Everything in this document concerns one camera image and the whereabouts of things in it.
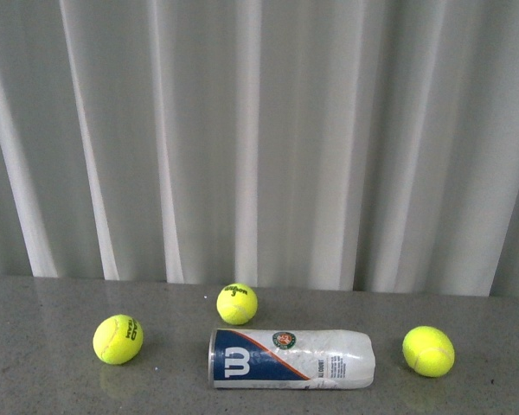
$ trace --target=tennis ball can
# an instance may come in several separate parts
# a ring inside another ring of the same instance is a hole
[[[209,342],[215,388],[357,389],[374,374],[371,340],[355,331],[216,329]]]

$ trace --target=curtain fold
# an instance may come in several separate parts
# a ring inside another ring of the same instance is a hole
[[[0,1],[0,274],[519,296],[519,0]]]

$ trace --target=wilson logo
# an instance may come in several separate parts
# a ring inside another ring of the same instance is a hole
[[[225,349],[225,378],[244,376],[250,372],[250,353],[245,348]]]

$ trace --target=granite surface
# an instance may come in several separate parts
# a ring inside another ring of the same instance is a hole
[[[0,277],[0,413],[519,414],[519,299],[257,289],[250,329],[349,329],[368,334],[375,380],[365,389],[216,390],[208,341],[227,327],[220,286]],[[96,327],[119,313],[144,328],[140,354],[108,366]],[[456,364],[420,377],[401,354],[405,333],[443,329]]]

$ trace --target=tennis ball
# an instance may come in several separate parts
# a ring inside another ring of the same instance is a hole
[[[249,322],[258,310],[258,298],[244,284],[230,284],[217,297],[217,311],[221,318],[233,325]]]
[[[407,364],[418,374],[438,378],[448,373],[455,361],[452,342],[434,327],[419,326],[404,337]]]
[[[137,355],[143,339],[140,323],[132,317],[118,314],[105,319],[96,329],[94,352],[105,363],[122,365]]]

